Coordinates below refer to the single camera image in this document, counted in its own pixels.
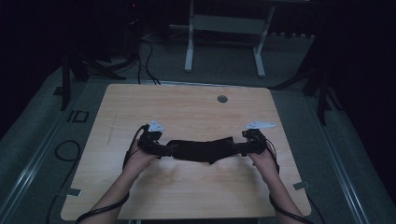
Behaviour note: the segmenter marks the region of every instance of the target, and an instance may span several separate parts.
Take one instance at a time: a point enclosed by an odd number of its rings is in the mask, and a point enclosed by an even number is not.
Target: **cable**
[[[65,144],[67,144],[67,143],[73,143],[73,144],[75,144],[75,145],[77,146],[78,154],[77,154],[77,156],[76,156],[74,159],[65,159],[65,158],[63,158],[63,157],[61,157],[61,156],[59,155],[59,149],[61,148],[61,146],[65,145]],[[52,211],[52,207],[53,207],[53,205],[55,204],[56,199],[57,199],[58,196],[60,195],[61,191],[64,189],[64,185],[66,184],[66,182],[67,182],[67,180],[69,179],[70,175],[71,175],[71,174],[73,173],[73,171],[76,169],[76,165],[77,165],[79,159],[81,158],[81,146],[79,145],[78,142],[76,142],[76,141],[74,141],[74,140],[66,140],[66,141],[62,142],[61,144],[59,144],[59,145],[55,148],[55,156],[56,156],[56,158],[58,158],[58,159],[61,160],[61,161],[73,161],[74,163],[73,163],[73,166],[72,166],[72,168],[70,169],[69,173],[67,174],[66,178],[64,179],[64,182],[63,182],[62,185],[59,187],[58,192],[55,194],[55,196],[54,196],[53,199],[52,199],[52,202],[51,202],[50,207],[49,207],[49,211],[47,212],[47,216],[46,216],[46,223],[47,223],[47,224],[50,224],[50,213],[51,213],[51,211]]]
[[[158,78],[156,78],[155,76],[153,76],[153,75],[150,73],[150,71],[149,71],[149,59],[150,59],[151,54],[152,54],[152,45],[151,45],[148,41],[146,41],[146,40],[144,40],[144,39],[142,39],[142,43],[145,43],[145,44],[149,45],[149,47],[150,47],[150,51],[149,51],[149,54],[148,54],[148,58],[147,58],[147,60],[146,60],[146,72],[148,73],[148,76],[151,77],[151,79],[152,79],[152,81],[154,82],[155,85],[157,85],[157,84],[158,84],[158,85],[161,85],[160,80],[158,80]]]
[[[308,220],[308,219],[305,219],[305,218],[303,218],[303,217],[297,216],[297,215],[295,215],[295,214],[293,214],[293,213],[287,212],[287,211],[283,210],[282,208],[280,208],[280,207],[275,203],[275,201],[274,201],[274,199],[272,198],[271,194],[270,194],[270,203],[271,203],[271,205],[275,208],[276,211],[280,212],[281,214],[283,214],[283,215],[285,215],[285,216],[287,216],[287,217],[291,217],[291,218],[293,218],[294,220],[297,220],[297,221],[302,222],[302,223],[305,223],[305,224],[314,224],[313,222],[311,222],[311,221]]]
[[[146,68],[146,67],[145,67],[145,65],[142,64],[142,60],[140,59],[140,54],[139,53],[137,53],[137,60],[139,61],[139,68],[137,70],[137,83],[141,84],[140,83],[140,74],[141,74],[141,71],[142,71],[142,67],[144,67],[144,68]],[[153,77],[151,77],[151,80],[154,82],[155,85],[157,85],[157,83],[155,82],[155,79]]]
[[[136,137],[137,137],[137,135],[140,133],[140,131],[143,130],[143,127],[144,127],[144,126],[141,126],[141,127],[136,131],[136,133],[134,134],[134,138],[132,139],[132,143],[131,143],[131,145],[129,146],[128,151],[126,152],[126,155],[125,155],[125,158],[124,158],[124,162],[123,162],[123,164],[122,164],[122,170],[123,170],[123,168],[125,167],[126,162],[129,160],[129,158],[131,158],[131,156],[134,155],[134,154],[140,149],[140,148],[139,148],[139,149],[136,150],[135,152],[131,153],[131,148],[132,148],[132,146],[134,145],[134,141],[136,140]]]
[[[324,221],[323,215],[320,213],[317,205],[314,203],[314,201],[312,201],[311,197],[309,197],[308,194],[306,194],[306,197],[308,197],[308,201],[312,203],[312,206],[314,206],[315,210],[317,210],[317,213],[320,217],[320,220],[322,221],[323,224],[325,224],[326,222]]]
[[[127,193],[127,195],[121,201],[119,201],[117,203],[113,203],[113,204],[111,204],[109,206],[106,206],[106,207],[103,207],[103,208],[98,208],[98,209],[95,209],[95,210],[91,210],[91,211],[89,211],[87,213],[82,214],[76,220],[76,224],[80,223],[82,220],[84,220],[84,219],[86,219],[88,217],[93,217],[93,216],[96,216],[98,214],[101,214],[101,213],[113,210],[115,208],[118,208],[118,207],[122,206],[124,203],[126,203],[126,201],[128,201],[128,199],[129,199],[129,192]]]

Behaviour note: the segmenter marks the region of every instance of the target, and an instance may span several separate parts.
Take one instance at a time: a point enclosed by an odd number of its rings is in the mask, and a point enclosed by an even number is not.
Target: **controller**
[[[170,157],[172,153],[176,151],[176,146],[163,146],[158,140],[160,140],[163,133],[161,132],[150,132],[149,125],[146,124],[143,127],[143,133],[140,135],[137,146],[144,152],[156,155],[159,157]]]
[[[242,136],[247,139],[246,143],[235,143],[233,148],[243,157],[246,157],[247,153],[261,154],[267,149],[267,139],[260,132],[260,129],[242,131]]]

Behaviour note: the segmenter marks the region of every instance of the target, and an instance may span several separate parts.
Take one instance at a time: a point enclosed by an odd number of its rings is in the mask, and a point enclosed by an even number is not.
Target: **circular mark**
[[[226,103],[228,101],[228,98],[225,95],[220,95],[220,96],[218,96],[218,101],[220,103]]]

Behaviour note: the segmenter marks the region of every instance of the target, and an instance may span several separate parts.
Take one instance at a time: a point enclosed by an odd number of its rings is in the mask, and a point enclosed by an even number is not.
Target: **table leg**
[[[192,57],[194,53],[194,43],[193,43],[193,20],[194,20],[194,1],[190,0],[190,25],[189,25],[189,45],[187,46],[186,63],[184,65],[184,71],[190,72],[192,69]]]
[[[256,62],[257,67],[257,75],[259,77],[265,77],[264,66],[262,65],[262,46],[264,45],[265,37],[267,37],[268,29],[270,27],[271,19],[274,16],[275,7],[271,7],[270,12],[268,13],[267,20],[262,27],[262,36],[260,39],[260,43],[257,47],[253,48],[254,60]]]

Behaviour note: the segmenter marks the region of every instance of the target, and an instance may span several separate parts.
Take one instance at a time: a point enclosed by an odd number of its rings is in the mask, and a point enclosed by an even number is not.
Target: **tabletop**
[[[222,95],[226,103],[218,101]],[[264,88],[111,84],[106,90],[61,216],[75,220],[102,197],[121,172],[135,132],[156,119],[165,128],[159,140],[212,141],[241,132],[253,120],[273,122],[261,129],[274,144],[280,177],[307,216],[311,207],[271,92]],[[270,217],[269,191],[249,157],[207,162],[162,157],[151,163],[130,190],[119,219]]]

